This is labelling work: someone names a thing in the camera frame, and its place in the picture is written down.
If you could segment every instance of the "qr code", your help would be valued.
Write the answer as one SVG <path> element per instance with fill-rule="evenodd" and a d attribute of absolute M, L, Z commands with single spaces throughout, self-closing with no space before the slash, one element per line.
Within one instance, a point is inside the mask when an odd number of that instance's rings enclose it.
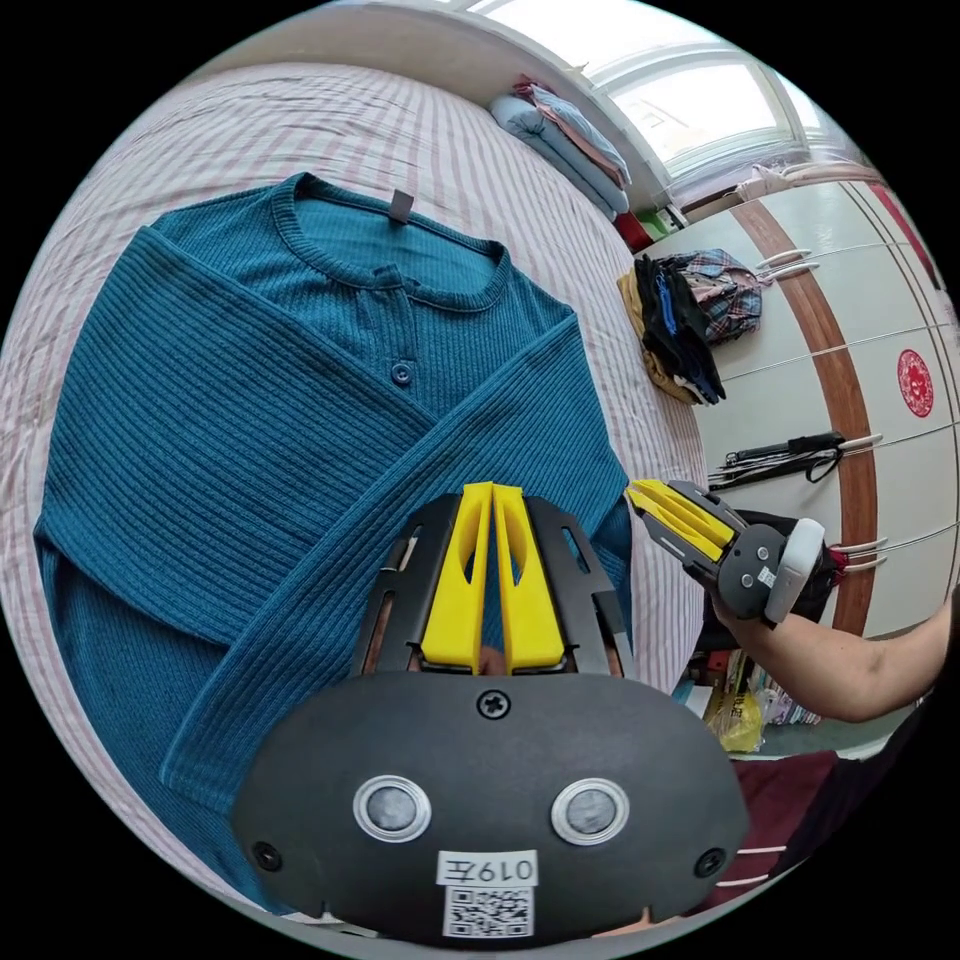
<path fill-rule="evenodd" d="M 530 937 L 533 887 L 447 887 L 445 937 Z"/>

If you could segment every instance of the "white wall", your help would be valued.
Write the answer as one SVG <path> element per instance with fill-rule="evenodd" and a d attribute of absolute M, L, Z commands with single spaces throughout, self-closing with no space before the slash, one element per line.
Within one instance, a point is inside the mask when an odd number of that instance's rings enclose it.
<path fill-rule="evenodd" d="M 526 73 L 575 104 L 621 153 L 633 179 L 631 209 L 659 209 L 669 201 L 659 161 L 645 155 L 639 134 L 612 101 L 594 94 L 548 50 L 475 14 L 382 2 L 332 4 L 245 40 L 187 82 L 240 67 L 305 61 L 396 73 L 484 108 Z"/>

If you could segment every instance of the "plaid shirt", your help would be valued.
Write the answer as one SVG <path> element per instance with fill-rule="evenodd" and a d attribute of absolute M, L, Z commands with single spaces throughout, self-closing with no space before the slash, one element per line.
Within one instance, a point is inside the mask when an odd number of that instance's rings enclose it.
<path fill-rule="evenodd" d="M 725 250 L 697 250 L 664 258 L 675 266 L 707 315 L 712 346 L 736 340 L 760 326 L 760 281 Z"/>

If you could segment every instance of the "screw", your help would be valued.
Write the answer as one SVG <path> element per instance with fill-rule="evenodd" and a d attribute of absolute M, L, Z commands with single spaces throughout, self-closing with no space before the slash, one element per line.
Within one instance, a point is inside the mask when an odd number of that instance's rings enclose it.
<path fill-rule="evenodd" d="M 714 847 L 712 850 L 708 850 L 697 861 L 697 865 L 693 868 L 693 872 L 701 880 L 706 880 L 707 877 L 712 877 L 726 862 L 726 853 L 724 853 L 724 851 L 719 847 Z"/>
<path fill-rule="evenodd" d="M 510 698 L 499 690 L 488 690 L 477 700 L 480 716 L 488 720 L 499 720 L 510 712 Z"/>
<path fill-rule="evenodd" d="M 267 873 L 276 873 L 283 866 L 283 860 L 277 850 L 263 841 L 253 845 L 253 859 L 257 861 L 257 866 L 261 870 L 266 870 Z"/>

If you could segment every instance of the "blue sweater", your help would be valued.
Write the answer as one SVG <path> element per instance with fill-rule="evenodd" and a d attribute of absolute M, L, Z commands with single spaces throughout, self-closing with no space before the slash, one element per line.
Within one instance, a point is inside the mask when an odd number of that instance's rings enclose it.
<path fill-rule="evenodd" d="M 105 749 L 274 912 L 233 798 L 266 732 L 347 675 L 410 512 L 522 486 L 580 519 L 629 611 L 626 477 L 576 316 L 500 244 L 385 210 L 304 174 L 140 230 L 70 359 L 36 527 Z"/>

